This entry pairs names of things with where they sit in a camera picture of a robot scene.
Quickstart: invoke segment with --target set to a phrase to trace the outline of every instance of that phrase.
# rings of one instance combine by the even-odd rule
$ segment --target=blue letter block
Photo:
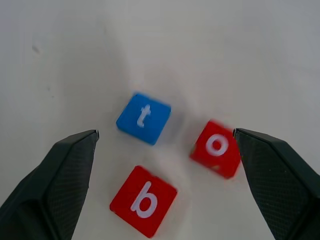
[[[117,127],[148,144],[156,144],[170,116],[171,107],[137,93],[116,121]]]

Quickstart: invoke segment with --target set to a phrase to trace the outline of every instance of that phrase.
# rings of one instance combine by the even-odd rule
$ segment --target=red letter block
[[[212,120],[196,141],[190,158],[226,179],[235,175],[241,161],[232,131]]]
[[[173,186],[136,166],[112,200],[110,210],[152,238],[176,195]]]

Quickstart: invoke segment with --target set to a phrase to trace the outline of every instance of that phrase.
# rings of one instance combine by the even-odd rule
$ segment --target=cube
[[[177,190],[142,166],[136,166],[110,204],[110,210],[147,238],[152,238]]]
[[[123,110],[116,125],[121,131],[154,145],[170,113],[170,105],[137,93]]]
[[[210,120],[197,139],[190,158],[226,179],[233,177],[241,157],[233,132]]]

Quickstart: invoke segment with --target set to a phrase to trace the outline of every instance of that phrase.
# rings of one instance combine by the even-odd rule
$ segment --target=letter o
[[[221,147],[218,150],[214,149],[213,147],[213,143],[215,141],[218,141],[221,144]],[[206,151],[210,155],[215,157],[225,154],[225,152],[228,149],[228,146],[229,146],[228,139],[221,134],[213,134],[211,137],[209,137],[208,141],[206,141],[206,144],[205,144]]]

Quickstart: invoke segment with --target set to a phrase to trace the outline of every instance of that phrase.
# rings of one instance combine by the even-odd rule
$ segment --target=white surface
[[[178,188],[157,240],[272,240],[242,166],[190,162],[209,118],[287,140],[319,173],[319,0],[0,2],[0,204],[58,140],[99,129],[75,240],[139,240],[109,211],[133,167]],[[116,129],[133,91],[172,105],[151,147]]]

